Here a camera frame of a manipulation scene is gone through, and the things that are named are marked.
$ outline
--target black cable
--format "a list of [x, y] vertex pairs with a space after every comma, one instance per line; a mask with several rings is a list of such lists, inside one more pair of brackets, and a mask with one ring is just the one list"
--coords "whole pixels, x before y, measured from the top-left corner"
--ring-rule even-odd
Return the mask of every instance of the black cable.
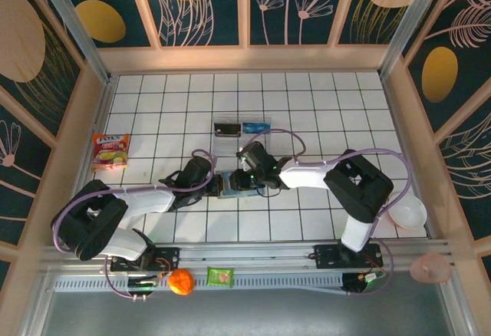
[[278, 191], [278, 192], [277, 192], [277, 193], [276, 193], [274, 196], [265, 196], [264, 194], [261, 194], [261, 192], [259, 191], [259, 188], [257, 188], [257, 189], [256, 189], [256, 191], [257, 191], [257, 192], [258, 192], [258, 194], [259, 194], [260, 196], [262, 196], [263, 198], [272, 198], [272, 197], [274, 197], [274, 196], [279, 196], [279, 193], [281, 193], [281, 192], [282, 192], [281, 190], [279, 190], [279, 191]]

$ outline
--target gray floor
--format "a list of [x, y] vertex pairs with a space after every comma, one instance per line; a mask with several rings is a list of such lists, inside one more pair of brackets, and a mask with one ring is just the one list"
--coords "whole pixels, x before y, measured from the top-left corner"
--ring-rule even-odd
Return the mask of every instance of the gray floor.
[[43, 335], [444, 336], [447, 311], [436, 285], [397, 273], [379, 295], [302, 290], [159, 293], [133, 303], [111, 293], [55, 293]]

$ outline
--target plastic bowl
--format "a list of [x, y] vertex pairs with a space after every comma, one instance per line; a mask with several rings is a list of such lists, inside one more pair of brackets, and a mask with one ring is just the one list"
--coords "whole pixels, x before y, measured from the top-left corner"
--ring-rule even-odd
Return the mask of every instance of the plastic bowl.
[[[392, 202], [400, 192], [390, 195], [389, 203]], [[415, 230], [423, 227], [427, 221], [427, 209], [424, 204], [413, 194], [406, 193], [402, 199], [389, 209], [389, 216], [394, 223], [403, 229]]]

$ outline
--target white tile floor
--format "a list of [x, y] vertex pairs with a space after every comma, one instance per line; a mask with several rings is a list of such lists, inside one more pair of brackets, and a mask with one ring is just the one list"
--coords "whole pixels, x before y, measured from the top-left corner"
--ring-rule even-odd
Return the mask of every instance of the white tile floor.
[[[128, 168], [96, 178], [114, 185], [156, 183], [184, 167], [191, 151], [210, 149], [212, 116], [218, 112], [272, 118], [272, 127], [298, 132], [307, 144], [305, 160], [331, 159], [347, 147], [400, 144], [376, 72], [173, 74], [120, 77], [106, 133], [131, 133]], [[289, 135], [271, 135], [270, 152], [291, 155]], [[368, 159], [405, 184], [404, 166], [392, 156]], [[236, 168], [221, 157], [218, 169]], [[339, 239], [347, 213], [323, 189], [283, 191], [269, 199], [203, 199], [179, 212], [148, 213], [122, 227], [142, 229], [154, 242], [250, 242]], [[424, 237], [421, 230], [396, 229], [383, 217], [380, 238]]]

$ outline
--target green snack package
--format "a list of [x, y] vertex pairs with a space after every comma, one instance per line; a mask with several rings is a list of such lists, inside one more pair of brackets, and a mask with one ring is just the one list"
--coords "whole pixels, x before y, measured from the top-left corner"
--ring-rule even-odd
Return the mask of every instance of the green snack package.
[[231, 288], [233, 286], [233, 269], [208, 267], [206, 284], [208, 286], [229, 286]]

